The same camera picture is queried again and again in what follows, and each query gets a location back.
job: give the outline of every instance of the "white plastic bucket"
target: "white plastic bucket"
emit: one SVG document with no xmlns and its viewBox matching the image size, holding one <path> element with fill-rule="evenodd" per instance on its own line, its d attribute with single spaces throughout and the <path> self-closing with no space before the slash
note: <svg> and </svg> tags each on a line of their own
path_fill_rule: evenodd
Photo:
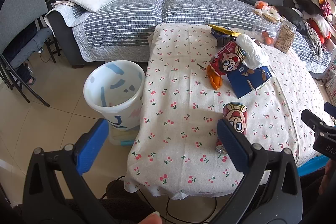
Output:
<svg viewBox="0 0 336 224">
<path fill-rule="evenodd" d="M 118 60 L 95 69 L 84 84 L 84 98 L 113 128 L 138 130 L 145 73 L 134 62 Z"/>
</svg>

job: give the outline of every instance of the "black cable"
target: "black cable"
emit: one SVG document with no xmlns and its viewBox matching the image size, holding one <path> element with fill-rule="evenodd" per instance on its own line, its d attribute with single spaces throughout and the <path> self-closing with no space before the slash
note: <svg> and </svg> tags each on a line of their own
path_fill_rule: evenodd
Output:
<svg viewBox="0 0 336 224">
<path fill-rule="evenodd" d="M 118 177 L 117 180 L 115 180 L 115 181 L 111 184 L 111 186 L 106 190 L 105 194 L 100 198 L 100 200 L 102 200 L 104 197 L 106 197 L 107 192 L 108 192 L 109 190 L 111 190 L 112 186 L 115 185 L 115 183 L 116 183 L 118 180 L 120 180 L 120 179 L 122 179 L 122 178 L 124 178 L 124 177 L 125 177 L 125 176 Z"/>
<path fill-rule="evenodd" d="M 42 57 L 41 57 L 41 54 L 39 54 L 39 55 L 40 55 L 40 58 L 41 58 L 41 61 L 42 61 L 42 62 L 44 62 L 44 63 L 48 63 L 48 62 L 50 61 L 51 56 L 49 57 L 48 61 L 43 61 L 43 59 L 42 59 Z"/>
<path fill-rule="evenodd" d="M 189 221 L 184 221 L 184 220 L 178 219 L 178 218 L 176 218 L 176 217 L 173 217 L 173 216 L 169 213 L 169 211 L 168 211 L 169 201 L 170 201 L 170 198 L 168 198 L 167 205 L 166 205 L 166 211 L 167 211 L 167 214 L 168 214 L 170 217 L 172 217 L 173 219 L 176 219 L 176 220 L 178 220 L 178 221 L 182 221 L 182 222 L 184 222 L 184 223 L 190 223 L 190 224 L 209 223 L 209 222 L 206 222 L 206 221 L 207 221 L 207 220 L 214 214 L 214 212 L 216 211 L 216 208 L 217 208 L 217 198 L 215 198 L 215 207 L 214 207 L 214 209 L 212 210 L 211 214 L 209 214 L 209 216 L 208 216 L 206 219 L 202 220 L 201 222 L 189 222 Z"/>
<path fill-rule="evenodd" d="M 150 204 L 150 202 L 147 200 L 147 198 L 146 198 L 145 195 L 141 192 L 140 189 L 139 189 L 139 191 L 140 191 L 140 193 L 142 194 L 143 198 L 147 201 L 147 203 L 149 204 L 149 206 L 151 206 L 151 208 L 152 208 L 154 211 L 156 211 L 155 208 Z M 178 221 L 181 221 L 181 222 L 184 222 L 184 223 L 189 223 L 189 224 L 207 224 L 207 223 L 209 223 L 209 222 L 205 222 L 205 220 L 208 220 L 208 219 L 214 214 L 214 212 L 216 211 L 216 208 L 217 208 L 217 198 L 215 198 L 215 208 L 212 210 L 211 214 L 210 214 L 205 220 L 203 220 L 202 222 L 189 222 L 189 221 L 184 221 L 184 220 L 178 219 L 178 218 L 176 218 L 176 217 L 173 217 L 173 216 L 168 212 L 168 204 L 169 204 L 169 200 L 170 200 L 170 199 L 168 199 L 168 201 L 167 201 L 167 205 L 166 205 L 167 214 L 168 214 L 170 217 L 172 217 L 172 218 L 174 218 L 174 219 L 176 219 L 176 220 L 178 220 Z M 164 220 L 166 220 L 166 221 L 168 221 L 168 222 L 170 222 L 170 223 L 172 223 L 172 224 L 177 224 L 177 223 L 175 223 L 175 222 L 172 222 L 172 221 L 166 219 L 166 218 L 163 217 L 163 216 L 161 216 L 161 217 L 162 217 Z"/>
</svg>

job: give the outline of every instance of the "glass jar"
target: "glass jar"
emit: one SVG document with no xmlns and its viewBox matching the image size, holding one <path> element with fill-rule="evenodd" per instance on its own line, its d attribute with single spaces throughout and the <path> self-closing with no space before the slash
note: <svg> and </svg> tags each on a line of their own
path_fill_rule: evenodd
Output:
<svg viewBox="0 0 336 224">
<path fill-rule="evenodd" d="M 277 22 L 271 22 L 262 17 L 253 25 L 253 36 L 260 43 L 272 45 L 278 36 Z"/>
<path fill-rule="evenodd" d="M 287 19 L 283 19 L 279 28 L 279 34 L 274 43 L 274 47 L 280 51 L 287 53 L 295 38 L 296 27 Z"/>
</svg>

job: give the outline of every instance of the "orange stuffed toy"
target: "orange stuffed toy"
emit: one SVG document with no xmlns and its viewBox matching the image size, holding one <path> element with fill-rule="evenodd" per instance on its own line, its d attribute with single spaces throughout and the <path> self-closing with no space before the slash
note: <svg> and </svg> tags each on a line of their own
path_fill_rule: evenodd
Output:
<svg viewBox="0 0 336 224">
<path fill-rule="evenodd" d="M 218 76 L 210 65 L 207 67 L 207 75 L 213 88 L 219 90 L 222 86 L 222 76 Z"/>
</svg>

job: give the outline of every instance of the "white tablecloth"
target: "white tablecloth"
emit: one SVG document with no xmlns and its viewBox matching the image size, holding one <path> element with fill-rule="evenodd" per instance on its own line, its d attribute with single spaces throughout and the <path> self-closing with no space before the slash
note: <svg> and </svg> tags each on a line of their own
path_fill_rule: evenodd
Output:
<svg viewBox="0 0 336 224">
<path fill-rule="evenodd" d="M 309 109 L 331 125 L 323 98 L 305 65 L 292 49 L 288 54 L 263 45 L 276 77 L 237 99 L 230 82 L 214 91 L 206 72 L 218 49 L 210 27 L 160 24 L 151 43 L 143 92 L 140 132 L 128 156 L 125 189 L 146 187 L 153 196 L 173 199 L 187 195 L 209 197 L 232 193 L 242 173 L 230 158 L 215 151 L 216 125 L 223 106 L 247 106 L 247 134 L 265 149 L 293 151 L 297 165 L 314 157 L 314 134 L 301 121 Z"/>
</svg>

